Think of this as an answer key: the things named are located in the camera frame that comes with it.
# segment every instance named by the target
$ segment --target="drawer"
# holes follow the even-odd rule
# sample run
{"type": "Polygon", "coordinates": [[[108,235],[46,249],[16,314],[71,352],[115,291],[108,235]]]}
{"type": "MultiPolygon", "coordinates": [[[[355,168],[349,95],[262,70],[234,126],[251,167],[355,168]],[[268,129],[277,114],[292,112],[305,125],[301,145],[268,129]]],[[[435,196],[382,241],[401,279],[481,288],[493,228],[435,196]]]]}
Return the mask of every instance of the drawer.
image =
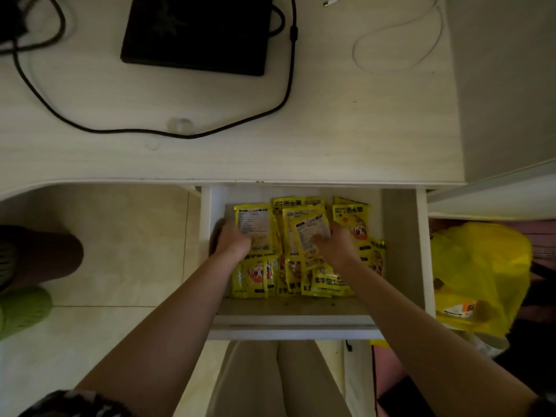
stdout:
{"type": "MultiPolygon", "coordinates": [[[[274,197],[342,196],[371,205],[369,233],[386,240],[384,276],[410,300],[434,315],[425,189],[274,186],[263,183],[211,184],[201,189],[200,251],[209,253],[216,222],[233,219],[233,207],[274,197]]],[[[378,328],[356,297],[316,299],[222,299],[210,339],[379,339],[378,328]]]]}

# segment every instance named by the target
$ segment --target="person's right arm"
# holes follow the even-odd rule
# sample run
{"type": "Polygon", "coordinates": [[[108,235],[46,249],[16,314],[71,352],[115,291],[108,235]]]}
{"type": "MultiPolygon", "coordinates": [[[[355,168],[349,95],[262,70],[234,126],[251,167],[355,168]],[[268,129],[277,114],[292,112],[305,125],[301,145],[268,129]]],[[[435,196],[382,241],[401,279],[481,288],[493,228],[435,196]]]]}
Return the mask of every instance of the person's right arm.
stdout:
{"type": "Polygon", "coordinates": [[[363,302],[437,416],[528,414],[535,393],[363,265],[347,229],[332,223],[331,230],[331,238],[315,238],[324,259],[363,302]]]}

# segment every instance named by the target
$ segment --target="person's left hand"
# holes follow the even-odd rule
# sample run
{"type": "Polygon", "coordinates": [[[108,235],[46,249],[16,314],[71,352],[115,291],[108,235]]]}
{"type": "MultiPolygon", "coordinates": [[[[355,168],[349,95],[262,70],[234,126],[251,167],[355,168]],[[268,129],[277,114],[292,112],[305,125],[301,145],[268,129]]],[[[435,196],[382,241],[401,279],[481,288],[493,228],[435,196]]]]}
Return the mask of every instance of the person's left hand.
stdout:
{"type": "Polygon", "coordinates": [[[227,221],[218,237],[215,253],[229,253],[239,262],[249,252],[251,238],[243,235],[233,221],[227,221]]]}

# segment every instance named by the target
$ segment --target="person's left arm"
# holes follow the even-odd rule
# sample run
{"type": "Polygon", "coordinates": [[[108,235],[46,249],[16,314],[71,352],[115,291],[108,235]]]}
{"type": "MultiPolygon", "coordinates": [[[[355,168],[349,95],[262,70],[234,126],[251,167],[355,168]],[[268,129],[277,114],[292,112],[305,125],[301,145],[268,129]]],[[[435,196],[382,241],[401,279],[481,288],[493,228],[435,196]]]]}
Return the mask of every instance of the person's left arm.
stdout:
{"type": "Polygon", "coordinates": [[[121,402],[139,417],[171,417],[187,386],[230,274],[251,246],[226,223],[214,255],[85,376],[76,389],[121,402]]]}

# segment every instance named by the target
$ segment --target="black and white patterned sleeve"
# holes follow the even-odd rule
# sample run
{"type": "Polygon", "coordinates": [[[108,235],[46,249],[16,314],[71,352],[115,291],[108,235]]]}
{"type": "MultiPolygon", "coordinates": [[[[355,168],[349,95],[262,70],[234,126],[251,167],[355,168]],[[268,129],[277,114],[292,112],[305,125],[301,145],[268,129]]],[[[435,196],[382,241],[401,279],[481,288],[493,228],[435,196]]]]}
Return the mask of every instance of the black and white patterned sleeve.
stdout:
{"type": "Polygon", "coordinates": [[[122,404],[93,391],[56,391],[33,404],[19,417],[133,417],[122,404]]]}

